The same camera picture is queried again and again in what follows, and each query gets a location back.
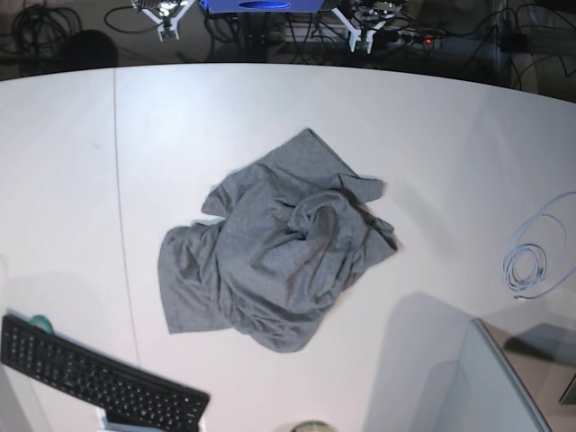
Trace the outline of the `grey monitor back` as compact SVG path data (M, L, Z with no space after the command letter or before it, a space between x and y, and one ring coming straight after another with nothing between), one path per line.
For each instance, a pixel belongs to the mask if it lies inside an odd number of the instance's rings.
M474 321L445 401L445 431L573 431L575 340L541 324L515 337Z

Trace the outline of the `round tan object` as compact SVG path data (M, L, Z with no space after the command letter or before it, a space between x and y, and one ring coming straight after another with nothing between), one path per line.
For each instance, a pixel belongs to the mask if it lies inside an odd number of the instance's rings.
M291 432L336 432L336 430L324 421L306 420L296 424Z

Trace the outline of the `black power strip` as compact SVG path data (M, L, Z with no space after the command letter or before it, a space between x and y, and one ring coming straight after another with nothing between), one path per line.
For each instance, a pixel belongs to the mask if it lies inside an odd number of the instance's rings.
M293 22L292 24L285 24L279 34L287 42L344 44L346 50L349 51L346 41L347 34L341 23ZM417 32L409 28L384 27L383 30L374 35L372 52L386 45L424 47L426 50L432 50L437 45L437 41L441 41L445 36L439 31Z

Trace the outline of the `green tape roll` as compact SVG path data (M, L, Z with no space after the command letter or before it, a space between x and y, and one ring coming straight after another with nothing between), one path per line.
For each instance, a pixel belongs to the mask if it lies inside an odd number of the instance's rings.
M43 315L35 315L28 320L28 324L35 329L41 330L49 335L54 334L54 328L50 320Z

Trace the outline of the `grey t-shirt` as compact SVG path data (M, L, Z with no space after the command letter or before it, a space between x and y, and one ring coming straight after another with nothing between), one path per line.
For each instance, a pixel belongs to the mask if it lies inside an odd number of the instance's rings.
M383 190L312 130L228 175L202 206L214 222L162 241L169 332L235 329L278 353L302 350L339 296L397 252L392 225L366 209Z

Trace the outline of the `black computer keyboard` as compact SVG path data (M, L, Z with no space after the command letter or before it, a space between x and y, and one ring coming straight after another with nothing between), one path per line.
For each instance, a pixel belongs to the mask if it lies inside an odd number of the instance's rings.
M197 431L210 395L120 363L12 314L2 319L1 363L139 426Z

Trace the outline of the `blue box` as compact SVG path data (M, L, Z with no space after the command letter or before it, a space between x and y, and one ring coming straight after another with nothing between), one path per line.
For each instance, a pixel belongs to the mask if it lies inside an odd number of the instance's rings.
M322 0L207 0L202 4L212 13L316 13Z

